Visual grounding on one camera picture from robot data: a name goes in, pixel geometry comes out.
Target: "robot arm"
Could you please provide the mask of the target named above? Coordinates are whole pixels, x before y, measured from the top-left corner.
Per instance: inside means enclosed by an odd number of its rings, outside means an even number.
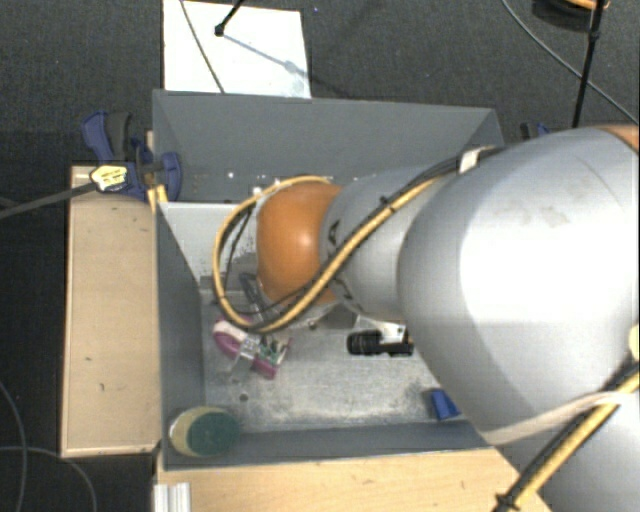
[[[318,271],[318,262],[335,261],[364,233],[325,282],[312,281],[317,293],[310,300],[321,293],[326,299],[329,283],[354,312],[406,324],[432,373],[480,432],[604,389],[628,362],[628,333],[638,323],[637,129],[545,136],[464,173],[451,161],[429,173],[404,169],[361,179],[339,193],[313,183],[322,200],[303,201],[299,212],[286,210],[271,222],[270,212],[295,197],[295,186],[272,196],[258,218],[258,279],[264,292],[277,290],[267,297],[295,295],[300,282],[330,270]],[[313,222],[287,221],[311,210]],[[378,218],[383,211],[387,217]],[[269,259],[277,258],[268,249],[274,237],[271,246],[290,262],[268,273]],[[303,258],[305,247],[312,257]],[[287,269],[302,260],[297,281],[289,282]],[[303,289],[304,297],[311,291]],[[285,315],[304,311],[293,301]],[[558,430],[498,448],[523,470]],[[640,473],[638,432],[635,400],[561,467],[543,498],[556,512],[635,510],[640,494],[630,476]]]

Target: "white cable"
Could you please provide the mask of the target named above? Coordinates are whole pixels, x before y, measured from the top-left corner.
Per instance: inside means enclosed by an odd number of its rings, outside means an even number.
[[[604,404],[622,405],[629,400],[637,400],[637,397],[629,393],[605,391],[592,393],[566,404],[556,407],[551,411],[542,413],[534,418],[524,420],[507,427],[480,432],[484,440],[492,446],[509,444],[520,439],[531,437],[541,432],[546,432],[554,427],[564,425],[573,418],[594,407]]]

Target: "yellow cable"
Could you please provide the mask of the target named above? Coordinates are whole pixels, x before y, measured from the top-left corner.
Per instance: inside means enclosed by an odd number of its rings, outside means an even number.
[[[222,278],[220,276],[220,256],[221,256],[221,248],[222,248],[222,237],[226,233],[229,225],[234,221],[234,219],[240,215],[242,212],[256,204],[260,199],[266,197],[270,194],[277,192],[286,187],[290,187],[291,185],[295,185],[297,183],[306,183],[306,182],[319,182],[319,183],[330,183],[326,178],[322,178],[320,176],[299,176],[295,178],[289,178],[281,181],[280,183],[275,183],[270,187],[258,192],[254,196],[249,199],[243,201],[238,206],[236,206],[229,216],[224,220],[220,229],[216,234],[214,246],[213,246],[213,256],[212,256],[212,273],[213,273],[213,285],[216,291],[216,295],[220,301],[220,307],[224,310],[224,312],[229,316],[231,320],[234,322],[249,327],[251,324],[248,323],[242,316],[235,312],[233,306],[228,301],[225,296],[224,286],[222,284]]]
[[[640,373],[636,372],[627,378],[616,391],[619,393],[634,393],[638,390]],[[521,508],[522,505],[540,488],[547,483],[549,478],[562,466],[573,453],[580,448],[582,443],[595,432],[617,409],[615,404],[601,405],[595,408],[589,416],[569,434],[558,448],[547,458],[531,480],[523,487],[513,504]]]
[[[438,178],[432,178],[431,180],[425,181],[412,188],[411,190],[405,192],[400,197],[391,202],[387,207],[379,212],[373,219],[367,222],[351,239],[351,241],[335,255],[331,264],[323,271],[320,278],[313,284],[313,286],[305,293],[303,297],[301,297],[298,302],[283,316],[275,320],[269,325],[266,325],[260,329],[258,329],[259,333],[267,333],[278,328],[284,326],[291,320],[293,320],[300,312],[304,311],[324,290],[329,281],[338,273],[342,264],[349,258],[349,256],[353,253],[353,251],[360,245],[371,233],[373,233],[380,225],[382,225],[391,215],[393,215],[398,209],[402,208],[409,201],[414,199],[416,196],[420,195],[427,188],[429,188]],[[267,195],[275,190],[266,189],[260,197]],[[218,231],[218,235],[216,236],[216,250],[214,250],[214,259],[213,259],[213,281],[214,286],[216,288],[216,292],[218,297],[220,298],[220,307],[223,309],[225,314],[231,320],[235,321],[237,324],[251,327],[251,324],[240,316],[234,309],[233,306],[229,303],[229,301],[224,297],[224,290],[222,287],[222,279],[220,277],[219,271],[219,243],[222,240],[223,234],[226,231],[229,223],[242,211],[246,208],[254,204],[257,199],[254,198],[248,199],[241,205],[239,205],[231,215],[225,220],[222,227]]]

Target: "black stand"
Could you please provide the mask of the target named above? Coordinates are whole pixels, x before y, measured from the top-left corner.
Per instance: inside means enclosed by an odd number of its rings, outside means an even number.
[[[596,49],[596,41],[600,37],[600,21],[602,20],[602,11],[604,10],[605,2],[606,0],[597,0],[596,10],[593,13],[593,20],[591,21],[591,27],[589,28],[589,46],[587,47],[587,54],[584,58],[582,79],[580,80],[580,89],[578,91],[578,98],[576,99],[576,110],[573,114],[572,128],[577,128],[578,124],[580,124],[580,114],[582,113],[584,94],[587,90],[587,83],[589,82],[589,72],[591,71],[593,53]]]
[[[238,9],[240,9],[240,6],[244,2],[245,0],[238,0],[236,4],[231,8],[231,10],[229,11],[229,14],[227,14],[225,19],[222,20],[222,23],[220,23],[219,25],[216,25],[216,29],[214,32],[216,36],[222,37],[224,35],[224,28],[227,26],[227,23],[229,23],[229,20],[233,18],[233,15],[238,11]]]

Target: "wire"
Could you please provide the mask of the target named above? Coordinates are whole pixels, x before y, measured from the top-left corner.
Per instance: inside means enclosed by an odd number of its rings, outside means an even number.
[[[391,217],[397,210],[409,203],[412,199],[420,195],[427,188],[429,188],[437,178],[439,178],[445,171],[450,171],[456,167],[458,159],[450,159],[442,162],[426,171],[420,173],[408,184],[402,187],[389,197],[381,198],[381,205],[376,208],[369,216],[367,216],[338,246],[333,256],[326,261],[322,267],[318,270],[314,278],[305,287],[305,292],[301,297],[289,304],[287,308],[281,312],[281,315],[276,320],[251,323],[246,318],[242,317],[237,311],[233,309],[227,298],[225,297],[225,290],[222,287],[220,275],[219,275],[219,260],[220,254],[224,247],[224,243],[228,236],[228,230],[232,229],[238,222],[237,217],[251,204],[254,204],[258,199],[265,195],[270,195],[280,188],[290,186],[292,180],[305,178],[293,178],[287,180],[281,184],[272,185],[265,191],[261,192],[257,196],[246,200],[234,209],[229,217],[225,219],[223,225],[218,230],[216,241],[213,250],[212,257],[212,274],[214,281],[214,292],[218,296],[218,303],[222,308],[227,320],[236,325],[236,327],[244,328],[250,332],[258,334],[269,334],[271,332],[283,329],[301,314],[303,314],[315,301],[315,299],[324,291],[330,280],[341,270],[341,268],[347,263],[351,255],[355,250],[373,233],[378,229],[389,217]],[[316,180],[327,182],[323,178],[315,177]]]
[[[0,446],[0,453],[17,452],[17,451],[21,451],[22,449],[23,449],[22,446]],[[96,497],[96,490],[93,487],[93,484],[91,483],[91,479],[87,476],[87,473],[85,473],[85,471],[80,466],[78,466],[78,464],[76,464],[72,460],[63,459],[57,453],[52,452],[50,450],[45,450],[44,448],[36,448],[33,446],[29,446],[27,447],[27,450],[30,453],[47,455],[49,457],[56,459],[57,461],[64,462],[65,464],[69,464],[69,466],[71,466],[75,470],[75,472],[80,475],[82,480],[84,480],[84,483],[87,486],[89,494],[91,495],[91,509],[93,510],[93,512],[98,512],[98,499]]]
[[[196,29],[193,28],[193,24],[191,23],[191,18],[189,17],[189,13],[187,12],[187,7],[184,5],[184,0],[178,0],[178,1],[180,2],[180,7],[182,7],[182,13],[184,14],[184,18],[187,20],[187,25],[189,25],[189,30],[191,30],[191,35],[193,36],[193,39],[198,45],[198,49],[200,50],[200,55],[202,55],[202,58],[204,59],[205,63],[207,64],[207,67],[209,68],[209,73],[211,73],[213,80],[218,86],[218,89],[220,89],[220,93],[226,94],[224,87],[222,87],[222,84],[220,83],[220,79],[218,78],[218,75],[216,75],[216,72],[213,70],[213,66],[211,65],[211,62],[209,62],[209,57],[207,57],[207,54],[204,51],[202,44],[200,43],[200,38],[198,37],[198,34],[196,34]]]
[[[232,323],[234,323],[238,327],[246,327],[249,323],[242,317],[238,312],[236,312],[226,297],[226,289],[222,283],[222,279],[220,277],[220,256],[222,254],[222,249],[227,241],[229,233],[233,230],[233,228],[238,224],[240,215],[247,209],[253,207],[260,199],[263,197],[267,197],[278,190],[283,188],[295,185],[296,183],[307,183],[307,182],[316,182],[316,183],[329,183],[329,180],[326,178],[322,178],[320,176],[298,176],[295,178],[289,178],[280,183],[276,183],[267,187],[266,189],[258,192],[254,196],[246,199],[238,206],[236,206],[231,214],[225,218],[220,226],[220,229],[216,233],[216,238],[214,242],[214,250],[212,255],[212,277],[213,277],[213,289],[218,298],[218,304],[225,311],[228,312],[232,317]]]
[[[7,388],[4,386],[2,381],[0,381],[0,392],[4,395],[13,415],[16,419],[16,425],[18,426],[18,432],[20,433],[20,446],[0,446],[0,453],[3,452],[21,452],[22,453],[22,472],[20,476],[20,492],[18,494],[18,499],[16,501],[16,512],[20,512],[22,510],[22,506],[24,504],[24,495],[25,489],[27,486],[27,465],[28,465],[28,454],[38,453],[41,455],[47,455],[49,457],[53,457],[56,460],[64,462],[65,464],[69,464],[75,471],[78,473],[91,494],[91,504],[93,512],[98,512],[98,500],[96,498],[96,491],[91,483],[91,479],[87,476],[87,474],[83,471],[83,469],[78,466],[75,462],[69,459],[63,459],[57,453],[52,452],[50,450],[46,450],[44,448],[36,448],[33,446],[27,445],[27,436],[24,431],[24,423],[22,422],[22,418],[20,417],[20,413],[18,412],[18,407],[16,406],[15,401],[11,398],[11,395],[7,391]]]
[[[31,210],[36,210],[42,206],[46,206],[49,204],[59,203],[61,201],[67,201],[77,196],[81,196],[82,194],[86,194],[88,192],[95,192],[96,185],[95,183],[86,183],[85,185],[80,185],[79,187],[74,187],[69,190],[63,190],[62,192],[58,192],[57,194],[52,194],[50,196],[45,196],[40,199],[36,199],[35,201],[30,201],[28,203],[21,203],[16,206],[12,206],[7,208],[6,210],[0,211],[0,220],[8,219],[9,217],[13,217],[14,215],[18,215],[19,213],[25,213]]]
[[[560,55],[554,52],[542,39],[540,39],[537,35],[535,35],[531,29],[525,24],[524,21],[516,14],[513,8],[509,5],[507,0],[500,0],[502,5],[507,10],[507,12],[511,15],[511,17],[515,20],[515,22],[520,25],[520,28],[524,30],[527,35],[533,39],[538,46],[540,46],[543,50],[545,50],[551,57],[553,57],[557,62],[559,62],[565,69],[575,75],[577,78],[581,79],[582,75],[579,71],[571,66],[566,60],[564,60]],[[591,81],[587,82],[587,85],[591,87],[595,92],[597,92],[600,96],[602,96],[606,101],[608,101],[613,107],[618,109],[627,119],[629,119],[634,124],[638,124],[638,120],[633,117],[633,115],[625,109],[622,105],[620,105],[617,101],[615,101],[611,96],[609,96],[606,92],[604,92],[600,87],[594,84]]]
[[[634,393],[638,389],[638,364],[626,366],[605,391]],[[601,405],[577,416],[558,433],[521,472],[506,494],[498,496],[494,512],[520,510],[573,453],[580,448],[616,411],[618,405]]]
[[[0,381],[0,391],[4,395],[5,400],[9,404],[11,408],[11,412],[13,413],[14,418],[16,419],[16,425],[18,427],[18,433],[20,435],[20,447],[19,449],[22,451],[22,471],[20,472],[20,491],[18,493],[18,500],[16,501],[16,512],[20,512],[22,510],[22,504],[24,503],[24,493],[27,487],[27,466],[28,466],[28,446],[27,446],[27,436],[24,432],[24,423],[22,422],[22,418],[20,417],[20,413],[18,412],[18,407],[16,403],[11,398],[11,395],[7,391],[7,388],[4,386],[2,381]]]
[[[253,213],[253,210],[255,209],[255,205],[253,205],[251,208],[249,208],[247,210],[247,212],[244,214],[244,221],[242,222],[242,225],[240,226],[240,229],[238,230],[238,232],[236,233],[235,238],[233,239],[233,243],[231,244],[231,251],[229,252],[229,259],[227,260],[227,269],[225,270],[225,274],[224,274],[224,289],[227,289],[227,283],[229,281],[229,274],[231,274],[231,266],[233,264],[232,260],[233,260],[233,255],[236,252],[236,247],[238,246],[238,242],[240,241],[240,238],[242,237],[242,233],[244,233],[244,230],[247,228],[247,224],[249,224],[249,219],[251,219],[251,214]]]

